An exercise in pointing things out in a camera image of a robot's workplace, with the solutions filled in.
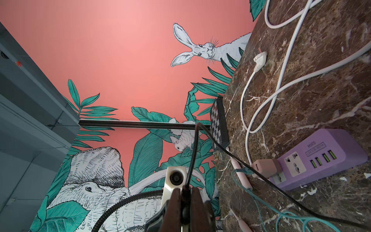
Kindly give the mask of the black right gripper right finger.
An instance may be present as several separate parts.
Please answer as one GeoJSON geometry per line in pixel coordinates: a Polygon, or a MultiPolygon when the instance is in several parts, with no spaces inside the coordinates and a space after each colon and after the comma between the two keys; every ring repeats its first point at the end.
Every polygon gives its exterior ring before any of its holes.
{"type": "Polygon", "coordinates": [[[191,232],[216,231],[215,216],[211,202],[203,202],[198,188],[193,188],[191,192],[189,228],[191,232]]]}

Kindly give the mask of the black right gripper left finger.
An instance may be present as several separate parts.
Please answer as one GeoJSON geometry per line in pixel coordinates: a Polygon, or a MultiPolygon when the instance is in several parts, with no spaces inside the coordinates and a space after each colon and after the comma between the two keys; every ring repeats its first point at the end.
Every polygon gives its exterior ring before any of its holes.
{"type": "Polygon", "coordinates": [[[163,231],[181,232],[181,230],[181,190],[176,188],[173,190],[163,218],[163,231]]]}

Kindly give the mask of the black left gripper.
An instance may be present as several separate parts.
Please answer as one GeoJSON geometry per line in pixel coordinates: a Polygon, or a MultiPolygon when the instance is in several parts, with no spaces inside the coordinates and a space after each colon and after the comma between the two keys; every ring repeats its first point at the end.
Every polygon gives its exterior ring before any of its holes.
{"type": "Polygon", "coordinates": [[[166,221],[167,208],[163,207],[158,213],[150,218],[145,224],[145,232],[167,232],[168,223],[166,221]]]}

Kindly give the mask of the pink USB charger cube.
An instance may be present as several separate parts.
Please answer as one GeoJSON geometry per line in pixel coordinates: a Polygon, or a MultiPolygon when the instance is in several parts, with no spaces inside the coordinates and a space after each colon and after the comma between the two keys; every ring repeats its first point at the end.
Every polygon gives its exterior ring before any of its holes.
{"type": "Polygon", "coordinates": [[[258,159],[252,167],[265,178],[274,177],[282,172],[282,167],[277,159],[258,159]]]}

